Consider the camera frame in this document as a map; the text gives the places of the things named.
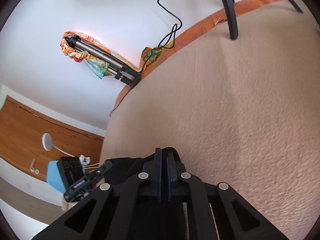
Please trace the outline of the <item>light blue chair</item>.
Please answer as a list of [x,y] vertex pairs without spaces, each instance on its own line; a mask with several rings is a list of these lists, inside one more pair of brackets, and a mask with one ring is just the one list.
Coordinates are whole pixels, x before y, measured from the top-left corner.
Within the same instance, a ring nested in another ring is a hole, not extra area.
[[63,184],[60,172],[57,166],[57,160],[49,161],[47,165],[46,182],[56,191],[63,194],[65,192],[65,186]]

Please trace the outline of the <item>black t-shirt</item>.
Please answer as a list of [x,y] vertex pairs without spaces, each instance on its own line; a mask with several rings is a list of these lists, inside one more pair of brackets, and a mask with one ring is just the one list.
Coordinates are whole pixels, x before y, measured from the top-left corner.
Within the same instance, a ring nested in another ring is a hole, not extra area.
[[167,171],[169,169],[167,160],[169,159],[169,155],[171,153],[178,170],[181,171],[182,169],[180,167],[183,167],[183,171],[185,171],[185,166],[181,162],[178,152],[173,147],[166,147],[163,149],[156,148],[152,155],[149,155],[145,158],[125,157],[109,159],[108,161],[112,163],[112,167],[104,174],[105,183],[109,183],[112,186],[125,183],[131,176],[143,172],[143,168],[148,162],[152,162],[151,169],[153,169],[153,163],[157,152],[161,152],[162,160],[159,165],[156,165],[156,171],[158,172],[159,169],[161,170],[159,172],[160,178],[157,181],[152,180],[154,185],[160,187],[162,182],[167,182]]

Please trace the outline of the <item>orange floral bed sheet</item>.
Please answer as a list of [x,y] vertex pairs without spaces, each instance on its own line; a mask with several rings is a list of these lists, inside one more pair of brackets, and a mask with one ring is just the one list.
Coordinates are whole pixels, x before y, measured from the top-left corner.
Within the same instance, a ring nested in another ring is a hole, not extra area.
[[[246,14],[255,9],[259,9],[265,5],[285,1],[285,0],[241,0],[235,3],[235,13],[236,17],[239,17],[243,14]],[[173,42],[170,44],[174,45],[171,49],[164,49],[163,53],[159,56],[157,61],[143,68],[142,71],[142,79],[146,78],[149,74],[151,74],[157,67],[159,67],[165,60],[174,55],[180,49],[184,48],[191,42],[195,41],[197,38],[204,35],[206,32],[215,28],[216,26],[227,22],[227,18],[225,15],[225,10],[221,9],[207,18],[201,20],[196,23],[183,33],[175,38]]]

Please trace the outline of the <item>silver folded tripod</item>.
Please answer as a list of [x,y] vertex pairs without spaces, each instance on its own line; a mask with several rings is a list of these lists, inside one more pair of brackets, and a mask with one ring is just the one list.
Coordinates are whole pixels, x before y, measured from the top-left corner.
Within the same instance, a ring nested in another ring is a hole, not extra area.
[[134,88],[141,81],[142,77],[139,72],[97,45],[75,35],[64,39],[69,47],[75,49],[75,52],[85,56],[85,63],[99,78],[112,75],[115,79],[129,85],[130,88]]

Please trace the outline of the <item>colourful scarf on tripod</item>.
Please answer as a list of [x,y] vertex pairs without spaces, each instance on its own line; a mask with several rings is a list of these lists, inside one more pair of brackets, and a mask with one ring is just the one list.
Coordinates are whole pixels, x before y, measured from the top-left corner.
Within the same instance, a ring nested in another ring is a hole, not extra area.
[[84,33],[65,32],[60,47],[64,55],[75,62],[84,62],[100,79],[111,75],[121,79],[124,73],[133,78],[140,76],[134,64]]

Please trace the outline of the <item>peach bed blanket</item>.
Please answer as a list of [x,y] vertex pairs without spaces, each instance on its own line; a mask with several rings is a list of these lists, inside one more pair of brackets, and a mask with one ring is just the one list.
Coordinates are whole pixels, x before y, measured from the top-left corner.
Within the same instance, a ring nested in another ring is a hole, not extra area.
[[319,32],[303,2],[218,25],[165,60],[112,113],[101,160],[175,148],[227,182],[289,239],[319,217]]

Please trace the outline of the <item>white clip desk lamp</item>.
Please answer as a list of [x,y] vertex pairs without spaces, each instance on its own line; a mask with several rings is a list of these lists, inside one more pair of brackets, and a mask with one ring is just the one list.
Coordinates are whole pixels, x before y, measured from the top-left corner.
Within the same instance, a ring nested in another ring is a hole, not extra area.
[[[52,141],[52,137],[49,133],[44,133],[42,135],[42,139],[41,139],[41,142],[42,142],[42,146],[44,148],[45,151],[51,151],[52,148],[55,148],[56,150],[58,150],[59,152],[69,156],[69,157],[75,157],[75,155],[72,155],[62,149],[60,149],[59,147],[57,147],[56,145],[53,144],[53,141]],[[91,159],[90,157],[86,157],[84,156],[83,154],[79,155],[78,156],[79,160],[80,160],[80,164],[82,166],[87,166],[90,164],[91,162]]]

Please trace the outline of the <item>black mini tripod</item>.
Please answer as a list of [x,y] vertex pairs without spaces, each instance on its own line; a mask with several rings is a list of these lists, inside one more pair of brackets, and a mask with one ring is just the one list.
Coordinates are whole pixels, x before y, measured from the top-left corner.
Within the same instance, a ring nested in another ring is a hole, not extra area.
[[[229,35],[231,40],[236,40],[238,38],[238,24],[236,20],[236,13],[234,9],[235,0],[221,0],[223,3],[223,8],[225,10],[225,15],[227,18]],[[292,6],[300,13],[302,13],[302,9],[298,6],[298,4],[294,0],[288,0]]]

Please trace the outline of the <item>wooden door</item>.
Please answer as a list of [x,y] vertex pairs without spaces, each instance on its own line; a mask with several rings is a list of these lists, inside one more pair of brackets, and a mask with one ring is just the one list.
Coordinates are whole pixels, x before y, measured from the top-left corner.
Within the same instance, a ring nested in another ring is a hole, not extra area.
[[1,159],[46,181],[50,161],[61,157],[100,158],[103,138],[50,118],[6,96],[1,107]]

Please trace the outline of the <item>small colourful cloth pouch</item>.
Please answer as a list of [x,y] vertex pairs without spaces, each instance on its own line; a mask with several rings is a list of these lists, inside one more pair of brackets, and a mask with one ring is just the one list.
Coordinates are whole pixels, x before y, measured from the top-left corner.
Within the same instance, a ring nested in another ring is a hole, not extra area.
[[144,68],[154,63],[155,61],[157,61],[157,59],[163,53],[163,51],[164,51],[163,47],[155,47],[155,48],[145,47],[140,57],[139,66],[141,68]]

